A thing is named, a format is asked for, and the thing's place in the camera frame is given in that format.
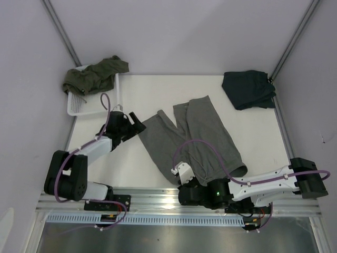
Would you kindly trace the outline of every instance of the purple cable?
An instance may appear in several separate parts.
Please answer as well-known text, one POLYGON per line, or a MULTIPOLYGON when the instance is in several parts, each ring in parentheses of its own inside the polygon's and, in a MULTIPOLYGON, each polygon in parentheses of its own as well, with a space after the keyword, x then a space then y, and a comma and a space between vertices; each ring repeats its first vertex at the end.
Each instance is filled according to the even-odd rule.
MULTIPOLYGON (((208 143, 207 141, 204 141, 204 140, 199 140, 199 139, 193 139, 193 140, 189 140, 189 141, 186 141, 185 143, 183 143, 174 153, 173 155, 173 161, 172 161, 172 167, 174 168, 175 167, 175 160, 176 160, 176 157, 178 155, 178 153, 182 150, 182 148, 192 142, 202 142, 204 144, 206 144, 207 146, 209 146, 212 151, 215 153, 223 171, 225 172, 225 174, 227 175, 228 178, 230 178, 233 182, 235 183, 238 183, 238 184, 242 184, 244 186, 247 186, 247 182, 241 182, 241 181, 238 181, 236 180, 235 178, 233 178, 229 172, 227 171, 226 167, 225 167, 225 164, 223 163, 222 161, 222 157, 220 156, 220 154, 217 152, 217 150, 215 149, 214 146, 212 146, 210 143, 208 143)), ((326 176, 322 178, 322 180, 325 180, 327 179, 329 176, 330 176, 330 172, 328 172, 327 170, 314 170, 314 171, 303 171, 303 172, 296 172, 296 173, 291 173, 291 174, 288 174, 288 177, 294 177, 294 176, 301 176, 301 175, 308 175, 308 174, 318 174, 318 173, 325 173, 326 176)), ((261 183, 269 183, 269 182, 273 182, 273 181, 277 181, 277 180, 280 180, 280 179, 284 179, 284 176, 279 176, 279 177, 276 177, 276 178, 270 178, 270 179, 265 179, 265 180, 260 180, 260 181, 256 181, 256 182, 250 182, 251 185, 255 185, 255 184, 261 184, 261 183)))
MULTIPOLYGON (((94 140, 91 140, 91 141, 87 142, 86 144, 82 145, 79 149, 76 149, 76 150, 74 150, 73 152, 71 152, 71 153, 66 157, 66 159, 63 161, 63 163, 62 163, 62 165, 61 165, 61 167, 60 167, 60 170, 59 170, 58 173, 57 173, 56 180, 55 180, 55 184, 54 184, 54 196, 55 196, 55 199, 56 199, 57 202, 64 203, 64 202, 69 201, 68 199, 61 200, 61 199, 59 198, 58 192, 57 192, 57 189, 58 189, 58 183, 60 182, 60 177, 61 177, 61 175, 62 175, 62 171, 63 171, 64 167, 66 166, 66 164, 68 163, 69 159, 70 159, 74 154, 76 154, 77 152, 79 152, 79 150, 82 150, 82 149, 86 148, 87 146, 91 145, 92 143, 98 141, 98 140, 102 137, 102 135, 104 134, 104 132, 105 132, 105 130, 106 130, 106 127, 107 127, 107 125, 108 125, 108 123, 109 123, 109 119, 110 119, 110 110, 111 110, 110 98, 109 98, 109 96, 108 96, 106 93, 102 93, 100 99, 101 99, 101 104, 102 104, 102 106, 107 110, 106 122, 105 122, 105 124, 104 124, 104 126, 103 126, 103 128, 102 128, 102 130, 101 130, 101 132, 99 133, 99 135, 98 135, 97 138, 95 138, 94 140), (103 99, 102 99, 103 96, 106 96, 106 98, 107 98, 108 108, 106 108, 106 106, 105 106, 104 103, 103 103, 103 99)), ((111 224, 110 226, 103 228, 103 230, 106 230, 106 229, 109 229, 109 228, 113 228, 113 227, 116 226, 118 223, 122 222, 122 221, 124 220, 125 216, 126 216, 126 213, 127 213, 127 208, 126 208, 126 206, 125 206, 124 204, 118 202, 118 201, 112 201, 112 200, 95 200, 95 199, 92 199, 92 200, 89 200, 89 201, 91 201, 91 202, 99 202, 99 203, 112 203, 112 204, 120 205, 120 206, 122 206, 123 209, 124 209, 124 215, 122 216, 122 218, 121 218, 119 221, 117 221, 117 222, 111 224)), ((81 227, 78 227, 78 228, 75 228, 75 229, 68 230, 68 231, 66 231, 66 232, 70 232, 70 231, 73 231, 73 230, 76 230, 76 229, 79 229, 79 228, 85 228, 85 227, 90 227, 90 226, 89 226, 89 225, 81 226, 81 227)))
POLYGON ((122 216, 121 219, 119 219, 118 221, 116 221, 115 223, 113 223, 113 224, 111 224, 111 225, 109 225, 107 227, 98 227, 97 225, 94 225, 94 226, 92 226, 92 225, 83 225, 83 226, 72 228, 72 229, 69 229, 69 230, 57 233, 55 235, 50 235, 50 236, 61 236, 61 235, 64 235, 65 233, 69 233, 69 232, 72 232, 72 231, 75 231, 75 230, 78 230, 78 229, 82 229, 82 228, 98 228, 98 229, 101 229, 102 231, 103 230, 108 230, 110 228, 115 227, 118 223, 122 222, 125 219, 125 216, 126 216, 126 213, 127 213, 127 208, 126 208, 126 206, 123 203, 120 203, 120 202, 117 202, 117 201, 112 201, 112 200, 95 200, 95 199, 91 199, 90 201, 91 202, 111 203, 111 204, 120 205, 124 209, 124 214, 123 214, 123 216, 122 216))
POLYGON ((273 202, 270 203, 270 214, 267 221, 259 229, 264 228, 270 222, 272 215, 273 215, 273 202))
POLYGON ((102 128, 102 130, 101 130, 101 132, 100 132, 100 134, 99 134, 98 137, 95 138, 94 140, 91 140, 91 141, 87 142, 86 144, 82 145, 82 146, 80 147, 80 149, 75 149, 73 152, 71 152, 71 153, 66 157, 66 159, 63 161, 63 163, 62 163, 62 165, 61 165, 61 167, 60 167, 60 170, 59 170, 58 173, 57 173, 56 180, 55 180, 55 184, 54 184, 54 196, 55 196, 56 201, 59 202, 59 203, 64 203, 64 202, 68 202, 68 201, 69 201, 69 200, 67 200, 67 199, 66 199, 66 200, 61 200, 61 199, 59 198, 58 192, 57 192, 57 189, 58 189, 58 183, 59 183, 59 181, 60 181, 60 177, 61 177, 61 175, 62 175, 62 171, 63 171, 64 167, 66 166, 66 164, 68 163, 69 159, 70 159, 74 154, 76 154, 77 152, 79 152, 79 150, 82 150, 82 149, 86 148, 87 146, 89 146, 90 144, 92 144, 92 143, 96 142, 97 140, 99 140, 99 139, 102 137, 102 135, 103 135, 103 133, 105 132, 105 130, 106 130, 106 127, 107 127, 107 124, 108 124, 109 118, 110 118, 111 105, 110 105, 110 98, 109 98, 109 96, 108 96, 106 93, 102 93, 102 94, 101 94, 101 103, 102 103, 103 107, 106 108, 105 105, 103 104, 103 100, 102 100, 103 96, 106 96, 106 98, 107 98, 108 108, 107 108, 106 122, 105 122, 105 124, 104 124, 104 126, 103 126, 103 128, 102 128))

